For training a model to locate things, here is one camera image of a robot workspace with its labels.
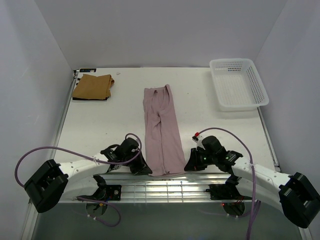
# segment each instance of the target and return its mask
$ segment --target brown folded cloth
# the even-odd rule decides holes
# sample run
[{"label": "brown folded cloth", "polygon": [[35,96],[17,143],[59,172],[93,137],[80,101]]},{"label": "brown folded cloth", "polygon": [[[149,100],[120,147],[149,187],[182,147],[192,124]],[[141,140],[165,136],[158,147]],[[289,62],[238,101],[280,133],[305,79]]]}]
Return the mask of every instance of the brown folded cloth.
[{"label": "brown folded cloth", "polygon": [[110,88],[115,80],[110,74],[92,76],[83,74],[72,93],[73,100],[107,100],[111,96]]}]

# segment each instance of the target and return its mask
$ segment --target gray floor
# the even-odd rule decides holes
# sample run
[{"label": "gray floor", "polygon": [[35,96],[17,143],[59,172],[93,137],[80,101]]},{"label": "gray floor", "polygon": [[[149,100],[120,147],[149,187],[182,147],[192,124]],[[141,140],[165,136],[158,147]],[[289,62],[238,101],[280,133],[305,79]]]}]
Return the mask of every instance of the gray floor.
[{"label": "gray floor", "polygon": [[[122,221],[114,228],[76,214],[86,205],[58,204],[39,215],[33,240],[243,240],[249,217],[207,215],[224,213],[220,203],[118,204]],[[102,218],[112,222],[116,212],[108,208]],[[262,204],[251,240],[301,240],[298,227],[271,206]]]}]

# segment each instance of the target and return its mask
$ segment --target white wall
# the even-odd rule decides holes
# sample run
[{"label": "white wall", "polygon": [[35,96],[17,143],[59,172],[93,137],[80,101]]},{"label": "white wall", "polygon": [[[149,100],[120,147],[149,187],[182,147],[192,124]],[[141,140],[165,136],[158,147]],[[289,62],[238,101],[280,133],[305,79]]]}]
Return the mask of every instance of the white wall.
[{"label": "white wall", "polygon": [[254,60],[287,0],[35,0],[72,69]]},{"label": "white wall", "polygon": [[[72,71],[34,0],[0,0],[0,238],[20,239],[28,195],[14,168],[28,150],[50,145]],[[26,159],[24,183],[46,159]]]},{"label": "white wall", "polygon": [[[320,193],[320,1],[289,0],[255,60],[270,98],[262,108],[281,170]],[[320,215],[310,225],[320,239]]]}]

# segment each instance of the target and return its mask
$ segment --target folded pink cloth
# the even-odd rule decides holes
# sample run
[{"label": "folded pink cloth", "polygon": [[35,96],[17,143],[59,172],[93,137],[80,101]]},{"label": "folded pink cloth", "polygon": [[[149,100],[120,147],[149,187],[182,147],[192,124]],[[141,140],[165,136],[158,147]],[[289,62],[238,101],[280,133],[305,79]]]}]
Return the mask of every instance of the folded pink cloth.
[{"label": "folded pink cloth", "polygon": [[170,86],[144,89],[145,157],[152,176],[183,174],[186,165]]}]

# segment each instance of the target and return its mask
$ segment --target white plastic basket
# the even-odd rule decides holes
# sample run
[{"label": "white plastic basket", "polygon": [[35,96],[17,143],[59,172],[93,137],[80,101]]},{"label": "white plastic basket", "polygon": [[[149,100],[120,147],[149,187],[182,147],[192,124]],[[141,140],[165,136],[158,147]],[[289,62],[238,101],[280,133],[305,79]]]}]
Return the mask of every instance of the white plastic basket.
[{"label": "white plastic basket", "polygon": [[213,84],[222,111],[248,111],[269,103],[254,62],[246,58],[210,61]]}]

